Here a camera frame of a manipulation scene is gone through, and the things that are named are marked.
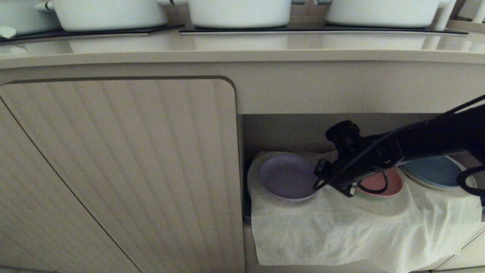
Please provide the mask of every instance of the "blue plate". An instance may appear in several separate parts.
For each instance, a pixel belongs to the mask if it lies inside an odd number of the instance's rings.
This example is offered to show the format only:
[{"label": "blue plate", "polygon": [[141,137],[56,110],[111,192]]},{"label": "blue plate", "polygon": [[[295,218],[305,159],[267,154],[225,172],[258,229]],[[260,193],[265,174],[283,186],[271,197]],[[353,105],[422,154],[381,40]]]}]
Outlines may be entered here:
[{"label": "blue plate", "polygon": [[401,168],[417,182],[442,189],[459,187],[456,178],[462,172],[459,166],[445,156],[410,161]]}]

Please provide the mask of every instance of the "pink plate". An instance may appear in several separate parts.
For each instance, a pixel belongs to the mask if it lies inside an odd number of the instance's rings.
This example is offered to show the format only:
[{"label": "pink plate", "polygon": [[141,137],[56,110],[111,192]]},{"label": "pink plate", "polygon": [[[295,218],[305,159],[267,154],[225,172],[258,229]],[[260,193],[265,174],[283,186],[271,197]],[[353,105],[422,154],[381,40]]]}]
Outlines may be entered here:
[{"label": "pink plate", "polygon": [[[403,190],[403,180],[401,176],[398,174],[396,168],[388,169],[388,180],[389,180],[389,185],[388,188],[385,192],[379,193],[379,194],[374,194],[374,193],[369,193],[365,192],[363,189],[357,187],[357,191],[370,195],[373,197],[379,197],[379,198],[385,198],[385,197],[392,197],[395,195],[398,195],[401,190]],[[371,189],[371,190],[380,190],[384,188],[386,185],[386,182],[384,180],[384,176],[381,173],[377,173],[373,176],[367,177],[366,179],[362,180],[360,183],[362,186],[365,188]]]}]

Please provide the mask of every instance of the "cabinet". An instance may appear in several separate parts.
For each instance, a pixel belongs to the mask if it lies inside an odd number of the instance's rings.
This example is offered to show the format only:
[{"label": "cabinet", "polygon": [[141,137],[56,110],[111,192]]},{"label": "cabinet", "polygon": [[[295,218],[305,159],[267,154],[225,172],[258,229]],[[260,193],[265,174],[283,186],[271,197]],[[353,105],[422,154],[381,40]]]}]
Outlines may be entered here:
[{"label": "cabinet", "polygon": [[244,272],[228,82],[28,83],[4,85],[0,95],[143,273]]},{"label": "cabinet", "polygon": [[0,102],[0,264],[58,272],[138,272]]}]

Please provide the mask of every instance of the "black cable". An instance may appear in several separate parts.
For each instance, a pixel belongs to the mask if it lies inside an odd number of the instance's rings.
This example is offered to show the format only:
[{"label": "black cable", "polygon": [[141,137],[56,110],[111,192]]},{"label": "black cable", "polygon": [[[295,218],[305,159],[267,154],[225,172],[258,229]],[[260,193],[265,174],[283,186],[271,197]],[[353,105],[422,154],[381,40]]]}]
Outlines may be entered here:
[{"label": "black cable", "polygon": [[377,147],[377,145],[381,144],[384,140],[388,139],[389,137],[399,133],[399,132],[402,132],[404,130],[408,130],[408,129],[412,129],[412,128],[415,128],[415,127],[418,127],[418,126],[421,126],[421,125],[427,125],[429,124],[430,122],[432,121],[435,121],[435,120],[438,120],[438,119],[442,119],[444,117],[447,117],[451,114],[454,114],[456,113],[457,111],[461,110],[461,109],[464,109],[470,105],[473,105],[477,102],[480,102],[480,101],[483,101],[485,100],[485,95],[482,95],[476,99],[473,99],[469,102],[466,102],[464,104],[461,104],[459,105],[458,107],[455,107],[443,114],[440,114],[430,120],[425,120],[425,121],[420,121],[420,122],[416,122],[416,123],[412,123],[412,124],[408,124],[408,125],[405,125],[403,127],[400,127],[398,129],[395,129],[387,134],[385,134],[384,136],[382,136],[380,139],[376,140],[374,143],[372,143],[369,147],[365,148],[363,151],[361,151],[358,155],[356,155],[354,158],[352,158],[352,160],[350,160],[347,164],[345,164],[345,166],[343,166],[343,168],[337,173],[337,175],[335,175],[332,179],[330,179],[330,181],[328,181],[328,183],[325,183],[326,184],[329,184],[329,183],[332,183],[337,177],[339,177],[342,173],[344,173],[346,170],[348,170],[355,162],[357,162],[361,157],[365,156],[368,152],[370,152],[372,149],[374,149],[375,147]]}]

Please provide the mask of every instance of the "white pot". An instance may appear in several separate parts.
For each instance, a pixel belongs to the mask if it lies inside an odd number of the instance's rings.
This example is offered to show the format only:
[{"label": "white pot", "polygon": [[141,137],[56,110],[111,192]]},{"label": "white pot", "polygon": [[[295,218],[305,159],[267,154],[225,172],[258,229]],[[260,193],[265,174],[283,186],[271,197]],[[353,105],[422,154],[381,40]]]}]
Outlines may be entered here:
[{"label": "white pot", "polygon": [[203,28],[264,28],[285,26],[291,4],[306,0],[157,0],[189,5],[192,24]]},{"label": "white pot", "polygon": [[330,4],[325,21],[331,24],[371,27],[424,28],[438,8],[449,0],[315,0]]},{"label": "white pot", "polygon": [[57,13],[66,31],[149,28],[168,22],[155,0],[50,0],[38,9]]},{"label": "white pot", "polygon": [[0,37],[60,29],[55,14],[40,13],[34,9],[41,0],[0,0]]}]

